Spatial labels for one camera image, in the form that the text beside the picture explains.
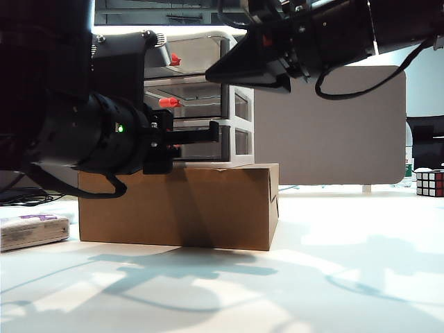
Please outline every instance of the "black cable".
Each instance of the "black cable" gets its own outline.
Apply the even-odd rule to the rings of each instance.
[[[0,189],[0,194],[2,194],[4,191],[9,190],[11,187],[15,186],[22,178],[25,176],[24,173],[19,174],[12,182],[4,186]]]
[[[223,12],[223,2],[224,0],[217,1],[217,18],[222,23],[224,23],[227,26],[231,26],[232,28],[248,30],[248,28],[250,28],[250,24],[235,22],[225,16],[225,13]]]
[[[64,196],[64,194],[48,192],[39,187],[14,187],[0,198],[0,206],[35,207]]]
[[[422,42],[416,49],[414,49],[408,56],[405,58],[404,62],[385,80],[381,81],[380,83],[374,85],[371,88],[368,88],[366,90],[362,90],[360,92],[353,92],[349,94],[326,94],[322,91],[321,87],[324,83],[325,77],[330,74],[332,69],[327,69],[324,71],[321,76],[319,76],[318,80],[316,81],[315,91],[316,94],[323,98],[328,99],[330,101],[342,101],[345,99],[353,99],[355,97],[359,97],[362,95],[365,95],[369,92],[372,92],[373,90],[381,87],[382,85],[385,85],[387,82],[401,74],[415,58],[421,53],[422,50],[427,49],[428,47],[432,46],[435,40],[435,36],[427,38],[424,42]]]

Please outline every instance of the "black equipment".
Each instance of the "black equipment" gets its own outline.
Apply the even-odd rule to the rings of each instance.
[[[126,190],[115,175],[168,173],[180,156],[176,145],[217,141],[219,127],[211,122],[208,130],[174,132],[168,110],[145,105],[149,51],[162,47],[163,36],[96,36],[92,44],[91,4],[0,3],[0,169],[21,171],[60,193],[114,198]],[[70,187],[43,170],[45,164],[102,173],[115,192]]]
[[[324,77],[335,68],[375,55],[375,44],[385,53],[424,43],[410,62],[426,47],[442,47],[443,0],[282,0],[282,12],[273,0],[246,3],[251,23],[231,24],[219,0],[224,23],[247,33],[208,69],[209,81],[290,92],[290,77],[314,78],[318,95],[345,99],[357,94],[322,93]]]
[[[379,87],[421,52],[443,45],[444,0],[242,1],[250,24],[244,39],[206,73],[209,81],[289,92],[290,77],[317,79],[316,92],[345,99]],[[143,31],[91,34],[91,0],[0,1],[1,170],[20,171],[45,189],[86,198],[115,198],[126,186],[116,175],[168,173],[176,144],[217,141],[218,125],[177,133],[167,110],[143,103],[144,73],[162,36]],[[328,95],[331,70],[420,44],[400,70],[379,85]],[[70,187],[42,169],[57,164],[102,173],[114,193]]]

